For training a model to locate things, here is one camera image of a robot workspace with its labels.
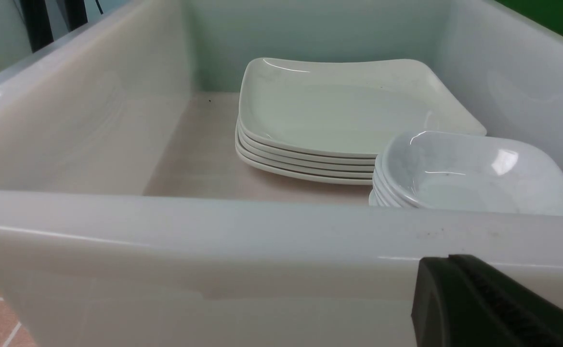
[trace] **black pole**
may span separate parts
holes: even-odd
[[[21,0],[20,3],[28,41],[32,51],[37,52],[54,41],[46,2],[45,0]]]
[[[58,2],[63,3],[67,13],[69,31],[74,31],[88,22],[85,0],[58,0]]]

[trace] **white square plate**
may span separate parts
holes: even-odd
[[[408,59],[255,59],[243,77],[239,119],[255,141],[346,158],[375,158],[408,130],[486,134],[428,66]]]

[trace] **tile grout line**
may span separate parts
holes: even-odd
[[[17,325],[15,325],[15,327],[13,327],[13,330],[10,334],[10,336],[8,336],[8,339],[5,340],[5,343],[3,343],[3,347],[8,347],[11,343],[11,340],[13,340],[13,337],[15,336],[15,334],[18,332],[18,330],[20,329],[20,327],[22,327],[22,323],[18,322]]]

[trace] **black cable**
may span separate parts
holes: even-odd
[[[101,9],[101,5],[99,4],[99,0],[95,0],[95,3],[97,4],[97,8],[99,9],[99,14],[104,14],[104,10]]]

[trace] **white plastic bin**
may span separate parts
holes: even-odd
[[[0,292],[40,347],[412,346],[418,260],[451,253],[563,307],[562,217],[241,164],[260,56],[418,59],[563,168],[563,38],[492,0],[134,0],[0,75]]]

